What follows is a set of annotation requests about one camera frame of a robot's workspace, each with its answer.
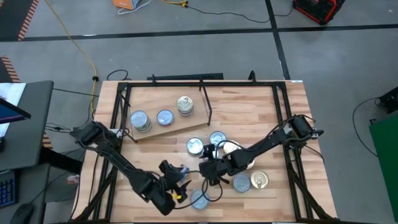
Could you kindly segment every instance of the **table leg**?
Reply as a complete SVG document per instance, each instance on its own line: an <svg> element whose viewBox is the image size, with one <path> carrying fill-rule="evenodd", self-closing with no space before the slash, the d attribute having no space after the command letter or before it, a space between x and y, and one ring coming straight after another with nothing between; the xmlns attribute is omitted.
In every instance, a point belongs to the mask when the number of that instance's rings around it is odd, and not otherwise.
<svg viewBox="0 0 398 224"><path fill-rule="evenodd" d="M80 173L83 165L82 162L76 159L64 156L46 147L42 147L40 152L39 164L43 163L48 163L53 167L64 169L75 174Z"/></svg>

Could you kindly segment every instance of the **yellow clip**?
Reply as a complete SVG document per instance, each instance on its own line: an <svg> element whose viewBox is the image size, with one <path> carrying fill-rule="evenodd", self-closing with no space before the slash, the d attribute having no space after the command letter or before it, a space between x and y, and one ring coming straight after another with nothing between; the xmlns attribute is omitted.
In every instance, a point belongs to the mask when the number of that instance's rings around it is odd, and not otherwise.
<svg viewBox="0 0 398 224"><path fill-rule="evenodd" d="M181 199L182 197L181 197L181 195L173 194L173 198L175 198L175 199Z"/></svg>

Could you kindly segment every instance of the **wooden board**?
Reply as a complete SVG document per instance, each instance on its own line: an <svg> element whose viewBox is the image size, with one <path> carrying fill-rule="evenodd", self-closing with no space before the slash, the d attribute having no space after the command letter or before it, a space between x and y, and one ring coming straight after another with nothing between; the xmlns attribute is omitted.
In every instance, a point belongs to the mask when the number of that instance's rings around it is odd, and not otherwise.
<svg viewBox="0 0 398 224"><path fill-rule="evenodd" d="M114 96L117 82L104 82L95 119L109 126L112 116ZM209 135L213 131L223 131L228 138L234 139L244 147L248 147L262 139L268 131L277 124L275 104L271 88L268 87L208 87L206 88L213 108L211 125L173 134L165 134L157 139L145 139L139 144L124 138L122 154L135 166L144 170L159 171L159 163L167 159L171 164L179 166L181 163L191 170L198 170L201 162L196 157L186 153L186 141L195 136L208 143ZM287 92L293 114L311 116L303 83L287 82ZM309 146L320 151L318 141L310 141ZM100 179L102 158L94 168L96 154L88 151L85 156L81 172L80 198L74 217L87 206L90 194L93 169L94 189L96 192ZM335 217L336 212L330 187L322 160L313 152L303 150L303 168L307 178L309 191L327 213ZM132 190L123 175L118 175L116 193L114 197L112 222L294 222L294 211L290 196L289 183L285 169L282 147L256 158L256 164L245 173L264 170L270 182L266 189L251 188L245 194L235 192L231 185L223 184L223 198L211 203L206 210L194 208L174 210L168 216L163 216L152 203L145 203ZM192 179L188 186L189 193L198 189L202 178L198 174L190 174ZM211 198L219 196L218 187L210 187L208 194ZM108 194L103 197L101 216L105 214L105 204ZM302 216L306 217L301 194L298 193Z"/></svg>
<svg viewBox="0 0 398 224"><path fill-rule="evenodd" d="M189 117L183 117L178 113L177 100L181 96L189 96L193 101L193 114ZM131 88L129 100L131 108L130 114L127 116L126 127L131 128L134 139L140 140L207 124L208 112L204 101L205 98L199 91L199 87L133 87ZM131 127L130 117L136 110L145 111L152 122L152 128L147 133L140 133ZM157 113L160 110L170 110L173 113L172 125L163 127L157 122Z"/></svg>

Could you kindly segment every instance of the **monitor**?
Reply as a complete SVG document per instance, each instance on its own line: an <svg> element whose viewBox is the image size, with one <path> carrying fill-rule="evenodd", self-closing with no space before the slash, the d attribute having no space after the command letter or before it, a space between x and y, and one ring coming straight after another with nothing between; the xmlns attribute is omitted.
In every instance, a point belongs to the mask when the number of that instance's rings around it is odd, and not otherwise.
<svg viewBox="0 0 398 224"><path fill-rule="evenodd" d="M0 98L0 124L30 119L30 114Z"/></svg>

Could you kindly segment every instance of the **black metal frame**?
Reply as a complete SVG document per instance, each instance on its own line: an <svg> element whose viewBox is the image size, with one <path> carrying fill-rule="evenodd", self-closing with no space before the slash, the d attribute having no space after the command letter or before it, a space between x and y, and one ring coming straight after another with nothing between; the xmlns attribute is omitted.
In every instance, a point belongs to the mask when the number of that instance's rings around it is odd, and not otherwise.
<svg viewBox="0 0 398 224"><path fill-rule="evenodd" d="M278 94L278 90L280 90L282 92L282 98L284 101L284 106L285 106L285 110L286 110L286 115L287 117L291 117L292 116L292 112L290 110L290 104L289 104L289 99L287 96L287 89L286 89L286 84L285 82L259 82L256 80L256 74L252 71L249 75L249 80L251 80L251 82L249 81L245 81L245 82L228 82L228 81L213 81L213 80L207 80L207 81L203 81L202 79L199 80L199 82L193 82L193 81L187 81L187 82L171 82L171 81L167 81L167 82L157 82L155 79L155 76L152 76L152 82L144 82L144 83L128 83L128 82L120 82L118 84L118 89L117 89L117 93L116 93L116 99L115 99L115 103L114 103L114 108L113 108L113 114L112 114L112 118L111 118L111 129L116 128L116 120L118 118L118 109L120 107L120 109L122 110L122 117L121 117L121 125L119 127L119 129L125 130L125 123L126 123L126 116L127 116L127 107L130 106L129 103L127 102L126 99L130 98L131 95L131 88L132 87L154 87L154 86L198 86L199 90L201 90L201 88L203 88L203 91L205 93L205 97L210 109L210 115L209 115L209 122L208 125L210 125L210 120L211 120L211 114L212 114L212 110L211 110L211 105L210 105L210 101L208 99L208 95L206 92L206 86L268 86L272 88L272 92L274 95L274 102L275 102L275 109L276 109L276 113L277 113L277 118L278 118L278 122L282 122L283 117L282 117L282 110L280 107L280 101L279 101L279 94ZM126 97L123 96L123 91L126 91ZM304 220L301 216L300 213L300 206L299 206L299 200L297 198L297 191L295 188L295 180L294 178L291 177L292 172L295 172L292 168L291 165L291 160L290 160L290 156L289 156L289 149L287 149L286 147L284 147L284 157L285 157L285 164L286 164L286 168L287 168L287 174L288 174L288 179L289 179L289 187L290 187L290 193L292 195L292 203L293 203L293 208L294 208L294 214L295 214L295 219L297 221L299 220ZM304 170L303 170L303 165L302 165L302 160L300 157L299 152L295 151L295 163L297 166L297 170L298 170L298 178L301 181L301 186L303 186L305 189L307 188L307 184L305 181L305 174L304 174ZM108 170L108 165L109 163L107 161L103 162L103 167L101 170L101 176L100 176L100 180L99 180L99 187L101 187L104 184L104 181L106 179L106 174L107 174L107 170ZM105 219L106 220L110 220L111 218L111 211L112 211L112 206L113 206L113 197L114 197L114 191L115 191L115 186L116 186L116 177L114 178L114 180L111 182L110 187L109 187L109 195L108 195L108 201L107 201L107 205L106 205L106 213L105 213ZM304 203L305 203L305 209L307 212L307 221L308 220L313 220L313 213L312 213L312 208L310 205L310 202L307 200L307 198L304 197ZM95 207L94 210L94 214L93 214L93 219L99 219L99 213L100 213L100 207L101 207L101 201L99 201Z"/></svg>

